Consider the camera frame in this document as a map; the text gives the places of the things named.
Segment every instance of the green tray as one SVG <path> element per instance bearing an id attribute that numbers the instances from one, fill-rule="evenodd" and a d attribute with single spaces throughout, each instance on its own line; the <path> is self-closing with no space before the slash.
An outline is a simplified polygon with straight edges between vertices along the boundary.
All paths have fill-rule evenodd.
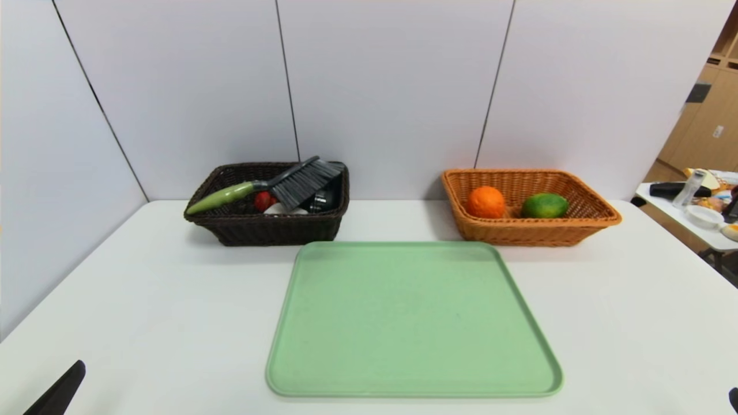
<path id="1" fill-rule="evenodd" d="M 563 374 L 481 242 L 313 242 L 266 367 L 288 397 L 542 397 Z"/>

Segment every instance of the red object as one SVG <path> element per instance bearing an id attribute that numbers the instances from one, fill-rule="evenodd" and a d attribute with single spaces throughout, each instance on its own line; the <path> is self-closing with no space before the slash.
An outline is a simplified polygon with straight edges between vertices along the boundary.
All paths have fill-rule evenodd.
<path id="1" fill-rule="evenodd" d="M 277 200 L 266 191 L 257 194 L 256 199 L 254 199 L 254 207 L 256 207 L 261 213 L 264 213 L 264 211 L 269 209 L 269 206 L 272 206 L 274 203 L 277 203 Z"/>

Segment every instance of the cleaning brush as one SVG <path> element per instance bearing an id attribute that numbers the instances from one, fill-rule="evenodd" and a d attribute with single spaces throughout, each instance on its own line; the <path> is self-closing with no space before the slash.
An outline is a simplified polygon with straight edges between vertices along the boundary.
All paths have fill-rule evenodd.
<path id="1" fill-rule="evenodd" d="M 271 180 L 243 182 L 211 193 L 190 206 L 187 214 L 219 208 L 258 191 L 271 191 L 282 202 L 285 211 L 290 212 L 342 172 L 343 165 L 332 164 L 313 156 Z"/>

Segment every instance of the green citrus fruit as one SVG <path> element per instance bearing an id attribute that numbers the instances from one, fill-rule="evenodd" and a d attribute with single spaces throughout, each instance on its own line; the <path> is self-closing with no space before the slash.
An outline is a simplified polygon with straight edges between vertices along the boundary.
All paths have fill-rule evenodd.
<path id="1" fill-rule="evenodd" d="M 524 218 L 560 218 L 569 209 L 569 202 L 555 193 L 538 193 L 523 202 L 520 215 Z"/>

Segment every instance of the wicker basket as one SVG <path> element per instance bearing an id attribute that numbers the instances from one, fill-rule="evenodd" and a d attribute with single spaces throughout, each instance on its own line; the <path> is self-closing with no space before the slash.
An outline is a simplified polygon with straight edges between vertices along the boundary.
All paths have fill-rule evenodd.
<path id="1" fill-rule="evenodd" d="M 621 221 L 620 213 L 576 176 L 558 170 L 445 171 L 442 180 L 461 235 L 495 245 L 568 247 Z M 507 204 L 501 219 L 482 219 L 466 212 L 469 193 L 480 186 L 502 192 Z M 536 193 L 557 193 L 569 201 L 560 219 L 521 219 L 523 202 Z"/>
<path id="2" fill-rule="evenodd" d="M 192 206 L 208 194 L 238 183 L 267 180 L 296 163 L 264 162 L 222 165 L 215 169 L 190 199 Z M 255 193 L 220 208 L 184 218 L 207 228 L 226 246 L 302 245 L 313 241 L 333 241 L 348 208 L 348 169 L 329 186 L 338 192 L 338 207 L 311 215 L 264 215 L 254 207 Z"/>

